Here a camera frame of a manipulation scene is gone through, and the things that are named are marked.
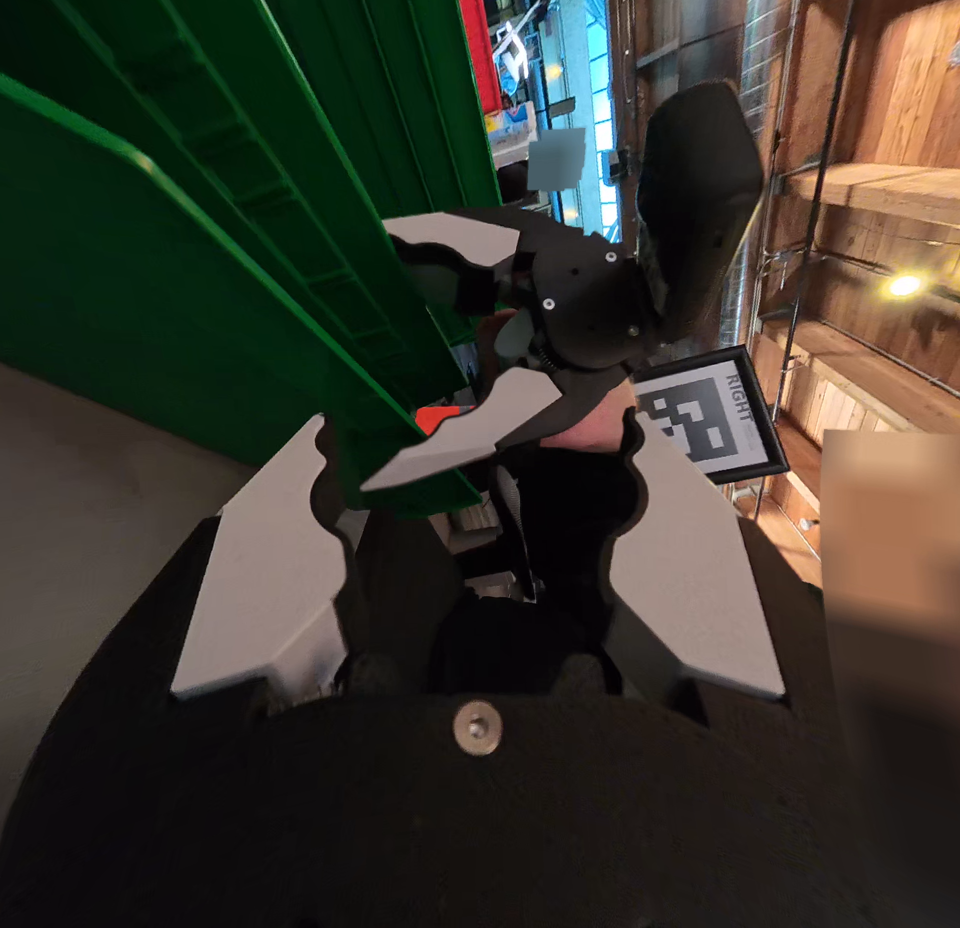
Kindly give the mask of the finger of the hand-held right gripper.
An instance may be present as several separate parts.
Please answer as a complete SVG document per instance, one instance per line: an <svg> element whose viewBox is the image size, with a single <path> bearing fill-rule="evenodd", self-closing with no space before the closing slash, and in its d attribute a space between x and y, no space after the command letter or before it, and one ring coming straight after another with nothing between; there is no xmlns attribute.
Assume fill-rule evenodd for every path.
<svg viewBox="0 0 960 928"><path fill-rule="evenodd" d="M558 401L562 392L537 370L511 368L476 408L445 418L418 444L402 448L361 484L365 492L400 488L451 469L485 460L498 443Z"/></svg>
<svg viewBox="0 0 960 928"><path fill-rule="evenodd" d="M428 305L480 318L509 292L520 241L516 229L446 212L388 218L382 226Z"/></svg>

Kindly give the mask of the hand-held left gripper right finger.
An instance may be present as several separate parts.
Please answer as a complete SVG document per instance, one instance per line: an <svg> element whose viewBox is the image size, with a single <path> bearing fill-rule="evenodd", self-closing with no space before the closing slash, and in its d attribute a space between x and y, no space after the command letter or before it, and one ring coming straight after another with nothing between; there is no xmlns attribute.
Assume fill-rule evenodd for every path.
<svg viewBox="0 0 960 928"><path fill-rule="evenodd" d="M786 684L735 509L643 413L624 418L636 512L606 543L604 648L626 686L666 704L700 681L766 702Z"/></svg>

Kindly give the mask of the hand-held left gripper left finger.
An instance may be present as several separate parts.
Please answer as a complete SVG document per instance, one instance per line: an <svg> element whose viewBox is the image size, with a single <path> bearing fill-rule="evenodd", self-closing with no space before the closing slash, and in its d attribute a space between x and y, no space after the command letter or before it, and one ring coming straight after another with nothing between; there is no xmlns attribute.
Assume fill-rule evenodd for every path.
<svg viewBox="0 0 960 928"><path fill-rule="evenodd" d="M323 415L273 455L220 513L171 692L197 699L263 679L282 703L330 694L348 650L335 601L344 543L312 506L331 474Z"/></svg>

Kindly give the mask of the person's right hand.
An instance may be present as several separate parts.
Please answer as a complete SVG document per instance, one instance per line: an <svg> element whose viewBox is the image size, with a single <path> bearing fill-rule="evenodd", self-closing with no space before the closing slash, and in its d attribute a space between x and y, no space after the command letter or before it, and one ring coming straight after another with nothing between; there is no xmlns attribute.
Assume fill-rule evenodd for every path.
<svg viewBox="0 0 960 928"><path fill-rule="evenodd" d="M592 454L617 454L624 433L624 417L635 413L637 402L629 378L605 394L599 404L568 430L540 440L539 447Z"/></svg>

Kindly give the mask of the orange traffic cone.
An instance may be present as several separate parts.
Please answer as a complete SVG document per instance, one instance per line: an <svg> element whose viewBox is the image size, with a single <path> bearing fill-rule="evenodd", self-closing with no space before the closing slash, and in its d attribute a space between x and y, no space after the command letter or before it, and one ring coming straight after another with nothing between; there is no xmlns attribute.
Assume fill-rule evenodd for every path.
<svg viewBox="0 0 960 928"><path fill-rule="evenodd" d="M472 412L475 405L444 404L424 406L416 410L414 422L427 437L447 419L458 418Z"/></svg>

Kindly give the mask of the red plastic bin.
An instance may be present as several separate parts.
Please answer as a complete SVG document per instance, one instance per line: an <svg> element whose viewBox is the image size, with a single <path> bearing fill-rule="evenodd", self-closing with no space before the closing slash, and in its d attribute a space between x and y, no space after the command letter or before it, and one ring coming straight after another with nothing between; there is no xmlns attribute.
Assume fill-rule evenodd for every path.
<svg viewBox="0 0 960 928"><path fill-rule="evenodd" d="M501 110L501 86L491 45L484 0L459 0L481 109L485 115Z"/></svg>

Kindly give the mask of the silver ventilation duct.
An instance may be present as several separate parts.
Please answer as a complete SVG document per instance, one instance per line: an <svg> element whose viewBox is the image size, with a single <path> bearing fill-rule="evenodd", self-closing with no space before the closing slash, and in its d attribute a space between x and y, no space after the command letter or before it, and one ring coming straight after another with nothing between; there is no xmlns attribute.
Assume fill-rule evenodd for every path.
<svg viewBox="0 0 960 928"><path fill-rule="evenodd" d="M722 298L719 341L746 344L752 332L766 191L774 173L774 146L793 0L748 0L742 40L740 105L763 167L760 202L732 265Z"/></svg>

